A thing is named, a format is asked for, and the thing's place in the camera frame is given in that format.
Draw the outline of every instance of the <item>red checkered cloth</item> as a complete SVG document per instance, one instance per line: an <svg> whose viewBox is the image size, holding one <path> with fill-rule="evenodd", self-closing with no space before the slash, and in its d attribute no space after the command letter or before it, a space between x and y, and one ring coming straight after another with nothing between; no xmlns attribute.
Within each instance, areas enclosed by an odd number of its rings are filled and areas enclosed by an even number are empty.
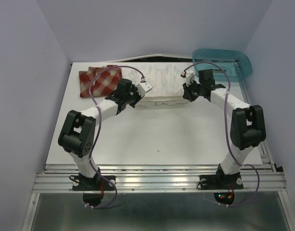
<svg viewBox="0 0 295 231"><path fill-rule="evenodd" d="M97 74L102 72L108 67L114 65L108 65L103 67L89 67L88 71L79 71L80 80L80 97L89 98L89 87L92 80ZM122 78L122 69L114 68L103 72L93 83L91 92L94 97L108 96L116 89L118 82Z"/></svg>

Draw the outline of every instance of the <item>metal floor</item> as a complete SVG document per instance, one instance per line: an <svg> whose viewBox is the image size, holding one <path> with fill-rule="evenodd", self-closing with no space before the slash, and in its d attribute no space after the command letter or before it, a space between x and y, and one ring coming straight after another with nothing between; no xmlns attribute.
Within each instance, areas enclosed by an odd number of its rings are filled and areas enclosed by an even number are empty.
<svg viewBox="0 0 295 231"><path fill-rule="evenodd" d="M236 203L252 192L236 193ZM225 208L212 193L119 194L113 207L85 208L81 194L42 194L33 231L286 231L277 192L259 192L241 207Z"/></svg>

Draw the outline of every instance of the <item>metal extrusion frame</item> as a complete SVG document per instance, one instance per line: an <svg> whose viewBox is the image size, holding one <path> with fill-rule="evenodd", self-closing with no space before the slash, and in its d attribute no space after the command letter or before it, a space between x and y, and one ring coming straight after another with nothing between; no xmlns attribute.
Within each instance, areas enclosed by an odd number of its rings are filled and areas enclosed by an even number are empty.
<svg viewBox="0 0 295 231"><path fill-rule="evenodd" d="M244 82L240 82L244 101L250 103ZM295 231L295 219L289 203L286 180L283 172L276 172L274 161L265 142L262 150L261 165L256 165L260 174L260 192L278 192L289 228ZM103 175L115 175L119 193L204 193L196 188L199 175L214 174L217 165L100 165ZM37 174L28 205L22 231L32 229L39 196L41 193L82 193L72 191L70 174L77 174L73 165L46 165L41 174ZM250 168L242 168L241 176L244 189L241 192L253 192L257 186L257 176Z"/></svg>

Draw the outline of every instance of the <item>white cloth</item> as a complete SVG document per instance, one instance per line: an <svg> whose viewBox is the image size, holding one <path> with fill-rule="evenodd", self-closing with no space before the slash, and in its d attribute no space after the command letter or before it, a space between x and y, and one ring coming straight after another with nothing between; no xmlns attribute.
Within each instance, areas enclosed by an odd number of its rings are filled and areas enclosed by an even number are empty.
<svg viewBox="0 0 295 231"><path fill-rule="evenodd" d="M184 92L182 84L185 82L185 79L180 77L182 70L178 70L174 64L157 68L142 66L140 71L143 72L146 80L151 83L153 90L145 95L137 104L138 106L175 105L187 102L182 98ZM138 83L141 79L141 75L132 69L123 70L123 77L134 83Z"/></svg>

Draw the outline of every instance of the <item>teal plastic tray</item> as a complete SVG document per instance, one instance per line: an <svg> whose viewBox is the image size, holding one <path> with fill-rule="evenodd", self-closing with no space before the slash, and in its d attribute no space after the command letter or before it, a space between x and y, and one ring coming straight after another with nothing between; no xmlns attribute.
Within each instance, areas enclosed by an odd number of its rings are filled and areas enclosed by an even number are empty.
<svg viewBox="0 0 295 231"><path fill-rule="evenodd" d="M220 66L228 74L230 81L238 82L252 74L249 58L242 52L230 50L198 49L193 52L193 63L207 61ZM211 64L194 66L198 75L199 70L214 69L214 78L217 81L227 81L225 75Z"/></svg>

